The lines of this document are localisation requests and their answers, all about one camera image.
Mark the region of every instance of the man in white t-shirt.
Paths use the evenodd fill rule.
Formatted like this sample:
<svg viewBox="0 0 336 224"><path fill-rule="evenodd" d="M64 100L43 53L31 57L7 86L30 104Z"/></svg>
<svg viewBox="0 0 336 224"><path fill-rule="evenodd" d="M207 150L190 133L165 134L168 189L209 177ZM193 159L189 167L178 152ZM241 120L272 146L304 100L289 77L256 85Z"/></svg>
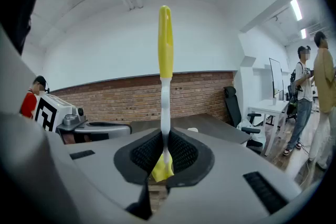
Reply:
<svg viewBox="0 0 336 224"><path fill-rule="evenodd" d="M302 148L300 137L308 123L313 101L313 93L311 90L313 79L310 80L312 74L310 69L306 66L306 61L310 58L310 47L299 47L298 55L300 61L295 68L295 83L298 89L298 115L292 137L283 153L285 156L293 150L294 146L299 150Z"/></svg>

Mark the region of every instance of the desk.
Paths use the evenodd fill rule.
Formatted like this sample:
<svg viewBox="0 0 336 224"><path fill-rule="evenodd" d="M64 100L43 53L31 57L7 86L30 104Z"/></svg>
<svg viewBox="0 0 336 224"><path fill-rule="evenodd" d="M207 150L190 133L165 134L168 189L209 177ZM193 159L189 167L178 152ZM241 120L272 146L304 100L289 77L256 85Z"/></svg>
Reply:
<svg viewBox="0 0 336 224"><path fill-rule="evenodd" d="M271 139L268 142L267 149L265 152L265 155L267 156L269 154L269 151L271 150L271 147L273 145L273 141L275 138L275 134L277 132L278 124L280 115L284 111L284 119L282 121L282 126L280 131L283 132L285 130L285 122L286 122L286 116L287 116L287 109L288 109L288 101L280 101L277 100L277 103L273 105L273 100L262 100L259 103L256 103L255 105L250 106L249 113L263 113L264 114L264 121L263 121L263 127L265 130L265 124L266 124L266 114L275 116L274 126L271 134Z"/></svg>
<svg viewBox="0 0 336 224"><path fill-rule="evenodd" d="M160 128L160 125L160 120L131 122L132 133L141 132L150 128ZM249 134L208 114L172 118L171 126L183 129L194 127L197 128L200 133L238 144L244 144L251 139Z"/></svg>

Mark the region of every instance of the man in beige shirt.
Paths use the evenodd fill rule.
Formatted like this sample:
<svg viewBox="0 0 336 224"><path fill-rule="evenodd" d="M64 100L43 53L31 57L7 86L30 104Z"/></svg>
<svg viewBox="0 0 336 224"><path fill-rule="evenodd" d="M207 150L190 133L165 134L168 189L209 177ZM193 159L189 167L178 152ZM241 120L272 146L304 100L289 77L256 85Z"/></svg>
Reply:
<svg viewBox="0 0 336 224"><path fill-rule="evenodd" d="M320 121L314 134L309 152L309 160L312 161L320 152L321 155L316 164L322 170L327 169L328 156L335 145L336 139L336 82L333 60L328 50L326 36L321 31L317 32L314 41L318 46L318 54L314 62L315 85L319 94ZM330 135L323 139L323 130L327 120L330 122Z"/></svg>

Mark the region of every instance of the sneaker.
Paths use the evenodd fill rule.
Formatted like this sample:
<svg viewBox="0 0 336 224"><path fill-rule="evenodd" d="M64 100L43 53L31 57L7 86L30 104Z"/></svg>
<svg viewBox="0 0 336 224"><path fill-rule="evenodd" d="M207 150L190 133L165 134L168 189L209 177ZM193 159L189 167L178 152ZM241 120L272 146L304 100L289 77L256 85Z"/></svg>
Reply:
<svg viewBox="0 0 336 224"><path fill-rule="evenodd" d="M296 143L295 147L300 150L302 149L302 144L300 142Z"/></svg>
<svg viewBox="0 0 336 224"><path fill-rule="evenodd" d="M291 151L292 151L293 149L289 149L289 148L287 148L287 149L285 149L285 151L284 151L284 156L287 156Z"/></svg>
<svg viewBox="0 0 336 224"><path fill-rule="evenodd" d="M328 166L326 164L319 164L316 162L316 166L320 168L322 171L327 170Z"/></svg>

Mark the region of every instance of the backpack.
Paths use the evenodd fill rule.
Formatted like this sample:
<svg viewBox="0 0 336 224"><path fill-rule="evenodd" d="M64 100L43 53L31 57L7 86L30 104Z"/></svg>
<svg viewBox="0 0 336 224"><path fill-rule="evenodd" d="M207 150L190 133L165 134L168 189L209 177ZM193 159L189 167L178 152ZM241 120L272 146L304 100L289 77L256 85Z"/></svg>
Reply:
<svg viewBox="0 0 336 224"><path fill-rule="evenodd" d="M296 83L295 83L295 69L293 71L293 73L290 75L290 87L292 89L292 95L297 98L298 97L298 91L300 87L296 87Z"/></svg>

